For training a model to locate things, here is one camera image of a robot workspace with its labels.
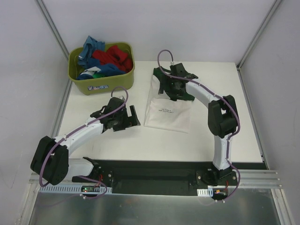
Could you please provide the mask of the white green-sleeved Charlie Brown shirt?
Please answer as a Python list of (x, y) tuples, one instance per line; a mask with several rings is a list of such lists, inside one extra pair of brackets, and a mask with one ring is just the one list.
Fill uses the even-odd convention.
[(153, 69), (147, 99), (144, 126), (176, 132), (189, 132), (192, 101), (172, 101), (167, 94), (158, 94), (160, 75), (165, 75), (157, 67)]

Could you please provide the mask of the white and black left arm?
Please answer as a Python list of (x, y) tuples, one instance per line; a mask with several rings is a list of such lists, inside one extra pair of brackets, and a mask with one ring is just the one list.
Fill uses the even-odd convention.
[(39, 175), (42, 187), (58, 185), (64, 179), (73, 180), (75, 177), (95, 182), (100, 173), (99, 164), (88, 157), (70, 162), (70, 155), (88, 140), (109, 129), (116, 132), (139, 125), (134, 105), (127, 109), (125, 99), (112, 97), (107, 105), (93, 112), (83, 125), (69, 134), (55, 138), (43, 137), (38, 143), (30, 168)]

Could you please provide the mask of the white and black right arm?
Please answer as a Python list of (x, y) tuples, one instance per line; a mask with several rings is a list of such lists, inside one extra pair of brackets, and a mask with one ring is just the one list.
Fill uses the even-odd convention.
[(231, 173), (231, 138), (240, 131), (235, 98), (220, 96), (197, 81), (197, 76), (186, 71), (182, 63), (172, 64), (170, 70), (161, 66), (163, 74), (160, 90), (164, 90), (172, 100), (192, 96), (208, 109), (208, 127), (214, 135), (214, 158), (209, 172), (216, 185), (222, 185)]

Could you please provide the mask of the olive green plastic bin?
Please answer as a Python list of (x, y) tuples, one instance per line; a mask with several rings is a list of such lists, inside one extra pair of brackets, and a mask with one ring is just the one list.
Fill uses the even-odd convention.
[(84, 71), (84, 68), (78, 65), (78, 56), (82, 50), (82, 47), (76, 48), (70, 52), (68, 57), (69, 80), (76, 85), (82, 94), (91, 95), (110, 92), (117, 86), (123, 86), (128, 90), (133, 86), (135, 69), (134, 62), (131, 71), (123, 75), (77, 80), (77, 76)]

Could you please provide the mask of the bright green cloth in bin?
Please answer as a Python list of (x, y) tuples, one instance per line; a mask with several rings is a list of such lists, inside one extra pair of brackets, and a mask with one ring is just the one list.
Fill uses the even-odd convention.
[(105, 77), (105, 75), (103, 74), (93, 74), (93, 78), (96, 79), (96, 78), (102, 78), (102, 77)]

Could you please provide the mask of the red t-shirt in bin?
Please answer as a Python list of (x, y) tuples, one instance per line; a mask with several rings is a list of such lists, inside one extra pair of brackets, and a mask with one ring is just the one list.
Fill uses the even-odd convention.
[(125, 73), (133, 69), (133, 61), (130, 55), (122, 51), (117, 45), (109, 47), (106, 51), (95, 50), (92, 58), (97, 59), (101, 66), (113, 64)]

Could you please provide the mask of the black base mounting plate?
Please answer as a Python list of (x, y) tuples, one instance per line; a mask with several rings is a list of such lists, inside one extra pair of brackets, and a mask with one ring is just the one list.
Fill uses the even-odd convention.
[(94, 160), (87, 178), (100, 180), (114, 194), (196, 196), (208, 186), (211, 162)]

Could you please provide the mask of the blue t-shirt in bin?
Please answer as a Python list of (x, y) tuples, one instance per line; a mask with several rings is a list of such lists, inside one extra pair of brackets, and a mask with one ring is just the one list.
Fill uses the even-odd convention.
[(78, 56), (78, 65), (85, 70), (80, 73), (77, 80), (92, 79), (93, 74), (103, 74), (105, 77), (123, 75), (125, 72), (119, 70), (113, 64), (100, 65), (97, 59), (92, 58), (95, 50), (105, 50), (105, 42), (97, 41), (96, 39), (88, 36), (83, 44), (83, 50)]

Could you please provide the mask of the right aluminium frame post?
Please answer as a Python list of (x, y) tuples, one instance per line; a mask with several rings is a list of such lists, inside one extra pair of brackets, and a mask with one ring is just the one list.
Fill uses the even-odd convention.
[(274, 0), (271, 7), (269, 8), (266, 16), (264, 17), (263, 21), (261, 22), (259, 28), (257, 29), (256, 33), (254, 34), (253, 38), (251, 39), (246, 51), (244, 52), (242, 58), (240, 59), (239, 63), (236, 65), (238, 71), (241, 70), (243, 65), (245, 64), (246, 60), (250, 56), (251, 52), (254, 50), (255, 46), (257, 45), (259, 38), (264, 33), (265, 29), (269, 25), (270, 21), (272, 20), (273, 16), (279, 9), (280, 5), (283, 3), (283, 0)]

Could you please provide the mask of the aluminium frame post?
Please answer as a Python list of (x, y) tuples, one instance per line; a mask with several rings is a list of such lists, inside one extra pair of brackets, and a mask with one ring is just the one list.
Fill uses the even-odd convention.
[(283, 3), (283, 0), (274, 0), (271, 7), (269, 8), (266, 16), (264, 17), (263, 21), (261, 22), (259, 28), (257, 29), (256, 33), (254, 34), (253, 38), (251, 39), (246, 51), (244, 52), (242, 58), (240, 59), (239, 63), (236, 65), (238, 71), (241, 70), (243, 65), (245, 64), (246, 60), (250, 56), (251, 52), (254, 50), (255, 46), (257, 45), (259, 38), (264, 33), (265, 29), (269, 25), (270, 21), (272, 20), (273, 16), (279, 9), (280, 5)]
[(50, 31), (52, 32), (57, 44), (59, 45), (64, 57), (68, 60), (69, 51), (67, 50), (67, 47), (55, 25), (55, 22), (53, 21), (46, 4), (43, 0), (35, 0), (35, 3), (37, 7), (39, 8), (40, 12), (42, 13), (44, 20), (46, 21)]

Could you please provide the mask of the aluminium front rail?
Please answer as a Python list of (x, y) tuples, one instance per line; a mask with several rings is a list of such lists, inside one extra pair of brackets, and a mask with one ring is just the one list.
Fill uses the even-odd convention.
[(240, 169), (241, 178), (234, 170), (236, 175), (232, 176), (229, 188), (235, 188), (239, 182), (239, 188), (261, 188), (261, 189), (282, 189), (283, 185), (274, 170), (246, 170)]

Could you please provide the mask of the left aluminium frame post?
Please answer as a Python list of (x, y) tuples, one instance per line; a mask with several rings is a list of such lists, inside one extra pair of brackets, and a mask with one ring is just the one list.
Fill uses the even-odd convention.
[(52, 32), (57, 44), (59, 45), (64, 57), (68, 60), (69, 51), (67, 50), (67, 47), (55, 25), (55, 22), (53, 21), (46, 4), (43, 0), (35, 0), (35, 3), (37, 7), (39, 8), (40, 12), (42, 13), (44, 20), (46, 21), (50, 31)]

